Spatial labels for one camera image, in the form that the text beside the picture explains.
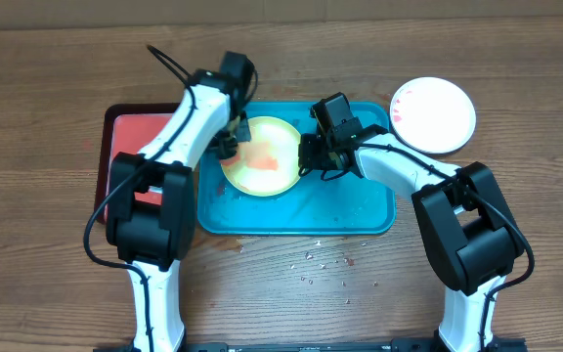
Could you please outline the green and pink sponge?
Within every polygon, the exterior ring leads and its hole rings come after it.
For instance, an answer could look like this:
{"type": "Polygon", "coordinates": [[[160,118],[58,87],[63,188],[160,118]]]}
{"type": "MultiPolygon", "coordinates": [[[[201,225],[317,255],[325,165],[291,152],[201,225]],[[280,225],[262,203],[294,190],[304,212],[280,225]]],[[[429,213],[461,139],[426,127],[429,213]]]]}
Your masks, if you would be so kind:
{"type": "Polygon", "coordinates": [[[230,166],[238,163],[239,161],[241,161],[240,153],[236,153],[234,156],[229,157],[227,159],[220,159],[219,160],[220,164],[224,167],[230,167],[230,166]]]}

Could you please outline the yellow plate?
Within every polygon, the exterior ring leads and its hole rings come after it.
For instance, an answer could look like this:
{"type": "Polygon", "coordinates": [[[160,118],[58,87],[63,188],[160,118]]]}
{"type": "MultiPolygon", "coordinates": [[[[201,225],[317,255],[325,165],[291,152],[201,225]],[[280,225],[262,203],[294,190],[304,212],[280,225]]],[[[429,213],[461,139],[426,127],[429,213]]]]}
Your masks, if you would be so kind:
{"type": "Polygon", "coordinates": [[[256,197],[289,190],[299,179],[298,145],[301,134],[290,123],[273,116],[248,119],[251,140],[238,144],[241,161],[221,165],[228,181],[256,197]]]}

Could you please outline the white plate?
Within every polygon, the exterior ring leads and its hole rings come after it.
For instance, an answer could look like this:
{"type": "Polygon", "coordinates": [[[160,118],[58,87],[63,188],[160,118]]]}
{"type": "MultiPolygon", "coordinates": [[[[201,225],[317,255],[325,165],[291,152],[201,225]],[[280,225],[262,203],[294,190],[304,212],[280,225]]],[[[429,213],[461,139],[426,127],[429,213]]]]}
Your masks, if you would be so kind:
{"type": "Polygon", "coordinates": [[[394,133],[426,154],[450,154],[472,138],[476,111],[469,96],[449,80],[419,77],[402,85],[390,102],[394,133]]]}

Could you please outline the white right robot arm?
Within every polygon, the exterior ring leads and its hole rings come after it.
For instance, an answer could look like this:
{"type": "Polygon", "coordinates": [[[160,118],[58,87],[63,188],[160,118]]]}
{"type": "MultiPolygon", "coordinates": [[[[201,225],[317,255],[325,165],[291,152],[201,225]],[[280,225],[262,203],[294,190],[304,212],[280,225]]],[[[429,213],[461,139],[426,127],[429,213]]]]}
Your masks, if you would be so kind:
{"type": "Polygon", "coordinates": [[[432,340],[393,341],[393,350],[526,350],[524,340],[492,333],[498,293],[527,280],[535,258],[486,165],[440,162],[390,133],[355,134],[343,142],[304,134],[298,163],[302,176],[313,170],[354,173],[411,201],[426,257],[446,287],[445,310],[432,340]],[[521,255],[527,256],[530,269],[510,280],[521,255]]]}

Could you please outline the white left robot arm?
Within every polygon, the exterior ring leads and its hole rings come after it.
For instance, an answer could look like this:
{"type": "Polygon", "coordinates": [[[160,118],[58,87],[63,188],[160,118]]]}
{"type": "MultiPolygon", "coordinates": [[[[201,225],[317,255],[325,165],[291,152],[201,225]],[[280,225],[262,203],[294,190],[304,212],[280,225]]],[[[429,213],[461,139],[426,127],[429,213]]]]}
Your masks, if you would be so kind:
{"type": "Polygon", "coordinates": [[[171,113],[126,113],[110,129],[106,197],[97,214],[134,293],[132,351],[184,344],[180,264],[195,234],[195,166],[211,142],[232,136],[248,85],[193,83],[171,113]]]}

